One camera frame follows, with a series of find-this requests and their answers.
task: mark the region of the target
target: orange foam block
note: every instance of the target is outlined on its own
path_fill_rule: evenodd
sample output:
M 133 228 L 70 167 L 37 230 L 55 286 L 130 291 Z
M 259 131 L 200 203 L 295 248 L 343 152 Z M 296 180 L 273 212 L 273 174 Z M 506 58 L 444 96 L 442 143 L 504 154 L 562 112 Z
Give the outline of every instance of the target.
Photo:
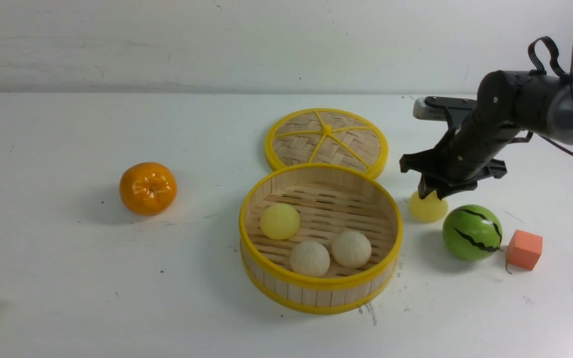
M 507 262 L 516 267 L 533 270 L 543 253 L 543 238 L 517 230 L 507 245 Z

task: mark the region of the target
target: green ball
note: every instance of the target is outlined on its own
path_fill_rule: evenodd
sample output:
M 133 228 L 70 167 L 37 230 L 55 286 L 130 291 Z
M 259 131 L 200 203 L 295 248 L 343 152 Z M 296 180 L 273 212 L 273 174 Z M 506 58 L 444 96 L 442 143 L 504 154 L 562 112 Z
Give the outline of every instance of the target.
M 444 220 L 443 238 L 455 257 L 479 261 L 501 247 L 503 229 L 492 211 L 479 205 L 464 205 L 451 211 Z

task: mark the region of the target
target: bamboo steamer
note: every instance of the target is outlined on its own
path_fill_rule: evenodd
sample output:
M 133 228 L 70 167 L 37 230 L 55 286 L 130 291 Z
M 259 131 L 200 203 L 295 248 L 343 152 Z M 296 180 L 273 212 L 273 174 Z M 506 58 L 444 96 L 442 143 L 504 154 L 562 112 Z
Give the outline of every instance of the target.
M 300 213 L 300 229 L 282 241 L 265 237 L 260 217 L 268 206 L 284 202 Z M 402 245 L 402 221 L 389 193 L 364 172 L 325 163 L 286 166 L 256 184 L 239 217 L 240 248 L 253 284 L 274 301 L 307 313 L 353 310 L 375 298 L 391 279 Z M 296 244 L 315 240 L 330 252 L 333 238 L 360 231 L 373 253 L 359 269 L 332 258 L 326 276 L 313 278 L 288 269 Z
M 279 120 L 266 136 L 264 151 L 271 169 L 305 163 L 328 163 L 375 179 L 384 170 L 388 143 L 375 125 L 334 108 L 311 108 Z

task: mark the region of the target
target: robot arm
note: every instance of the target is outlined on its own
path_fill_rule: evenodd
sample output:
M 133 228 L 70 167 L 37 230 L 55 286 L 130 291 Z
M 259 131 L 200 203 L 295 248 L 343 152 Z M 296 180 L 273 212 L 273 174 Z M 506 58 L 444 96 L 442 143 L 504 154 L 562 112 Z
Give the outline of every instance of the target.
M 550 50 L 557 77 L 546 75 L 534 54 L 539 40 Z M 573 72 L 561 70 L 559 52 L 550 38 L 537 41 L 528 51 L 536 70 L 489 73 L 479 85 L 477 100 L 417 100 L 414 116 L 448 123 L 448 131 L 433 149 L 404 154 L 400 159 L 401 172 L 421 173 L 421 199 L 434 191 L 443 199 L 475 190 L 481 179 L 500 179 L 507 169 L 494 156 L 510 143 L 527 143 L 532 133 L 573 145 Z M 516 138 L 521 131 L 528 131 L 527 137 Z

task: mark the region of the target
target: orange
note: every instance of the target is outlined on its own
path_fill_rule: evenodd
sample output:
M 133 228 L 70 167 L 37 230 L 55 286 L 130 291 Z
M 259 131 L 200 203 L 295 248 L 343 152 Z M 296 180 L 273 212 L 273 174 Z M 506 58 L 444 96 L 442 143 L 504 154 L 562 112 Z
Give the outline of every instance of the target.
M 123 173 L 119 185 L 123 204 L 138 215 L 157 215 L 178 192 L 172 172 L 159 163 L 140 163 Z

